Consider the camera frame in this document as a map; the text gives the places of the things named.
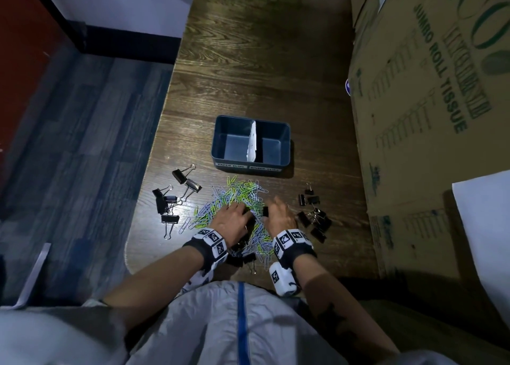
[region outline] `wooden table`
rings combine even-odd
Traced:
[[[280,178],[258,177],[260,184],[298,212],[297,195],[311,182],[333,220],[324,244],[311,237],[322,264],[337,277],[378,278],[344,89],[352,39],[349,0],[193,1],[125,246],[130,272],[191,237],[178,224],[163,239],[151,191],[170,183],[182,195],[172,170],[196,164],[190,178],[203,186],[177,207],[181,223],[210,200],[212,185],[225,185],[210,151],[215,118],[226,114],[290,124],[292,167]],[[232,278],[272,288],[263,267],[248,268]]]

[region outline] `floor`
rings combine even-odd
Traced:
[[[82,55],[69,44],[55,60],[61,70],[47,74],[47,97],[31,100],[42,113],[0,199],[2,304],[15,302],[45,242],[52,248],[33,304],[81,303],[124,278],[124,243],[173,67]]]
[[[226,114],[290,124],[290,168],[280,178],[241,178],[258,179],[296,212],[311,182],[333,220],[326,242],[314,240],[319,260],[337,277],[379,277],[344,89],[353,38],[350,0],[193,1],[126,244],[131,272],[190,237],[178,224],[163,240],[156,213],[151,190],[176,185],[173,169],[196,164],[192,179],[203,187],[176,208],[182,222],[210,199],[212,185],[225,185],[228,174],[215,169],[210,151],[215,119]],[[272,288],[256,268],[233,278]]]

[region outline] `person's right hand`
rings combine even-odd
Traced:
[[[269,208],[269,217],[262,217],[264,227],[272,238],[275,238],[278,233],[286,229],[297,228],[294,214],[290,211],[288,205],[276,196],[273,200],[267,201]]]

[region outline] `wrist strap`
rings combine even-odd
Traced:
[[[208,273],[227,259],[227,248],[223,237],[211,228],[202,228],[184,246],[195,247],[203,256],[202,271]]]
[[[291,269],[294,260],[302,254],[317,257],[312,242],[299,229],[287,229],[273,239],[274,254],[284,269]]]

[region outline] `cardboard box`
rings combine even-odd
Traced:
[[[451,184],[510,169],[509,18],[510,0],[366,0],[349,69],[381,275],[505,346]]]

